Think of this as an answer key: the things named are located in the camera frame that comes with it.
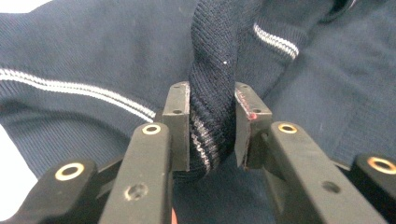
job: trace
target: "white surface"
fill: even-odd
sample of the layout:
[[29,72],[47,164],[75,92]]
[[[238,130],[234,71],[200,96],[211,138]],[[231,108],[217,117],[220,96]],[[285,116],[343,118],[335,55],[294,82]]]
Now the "white surface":
[[52,0],[0,0],[0,13],[28,13]]
[[37,179],[0,125],[0,221],[20,208]]

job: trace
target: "dark cloth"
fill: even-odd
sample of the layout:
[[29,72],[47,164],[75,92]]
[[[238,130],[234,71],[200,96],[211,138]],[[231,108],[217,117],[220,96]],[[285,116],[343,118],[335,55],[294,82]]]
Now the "dark cloth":
[[[241,15],[252,16],[241,16],[235,80],[250,85],[275,120],[303,126],[334,159],[351,163],[369,151],[394,157],[396,4],[362,0],[318,23],[328,2],[299,10],[283,2],[241,7]],[[195,1],[55,0],[28,14],[0,14],[0,72],[92,85],[156,111],[168,88],[191,72],[195,7]],[[275,21],[297,35],[283,35]],[[298,56],[263,43],[254,23],[283,35],[301,49]],[[70,158],[104,165],[122,155],[133,129],[147,121],[87,95],[3,79],[0,105],[0,123],[37,177]],[[203,179],[176,185],[174,207],[179,223],[273,221],[260,173],[236,168],[233,154]]]

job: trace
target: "garment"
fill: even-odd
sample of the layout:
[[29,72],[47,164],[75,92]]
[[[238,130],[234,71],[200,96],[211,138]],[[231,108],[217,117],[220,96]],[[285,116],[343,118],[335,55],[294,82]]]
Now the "garment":
[[[257,2],[241,9],[248,19],[235,80],[250,85],[275,120],[303,126],[331,158],[393,157],[396,136],[386,130],[396,128],[396,4],[362,0],[320,23],[332,1],[322,10]],[[195,8],[195,1],[55,0],[0,14],[0,123],[37,177],[66,159],[102,166],[123,154],[168,88],[189,78]],[[267,19],[295,21],[299,35],[282,36]],[[298,53],[269,45],[265,33]],[[285,57],[272,57],[279,52]],[[260,172],[238,169],[233,154],[203,179],[176,185],[174,207],[180,223],[273,221]]]

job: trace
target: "clothing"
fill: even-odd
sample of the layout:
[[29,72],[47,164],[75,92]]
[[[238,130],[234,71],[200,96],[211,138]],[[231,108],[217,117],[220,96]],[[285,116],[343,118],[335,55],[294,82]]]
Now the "clothing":
[[[304,127],[331,158],[394,157],[396,3],[361,0],[320,23],[332,1],[321,10],[257,2],[241,7],[235,80],[250,85],[275,120]],[[103,166],[123,154],[168,88],[189,79],[195,8],[184,0],[55,0],[0,14],[0,123],[37,177],[66,159]],[[292,45],[270,44],[276,36]],[[174,207],[179,223],[273,221],[260,172],[236,168],[233,154],[203,179],[176,185]]]

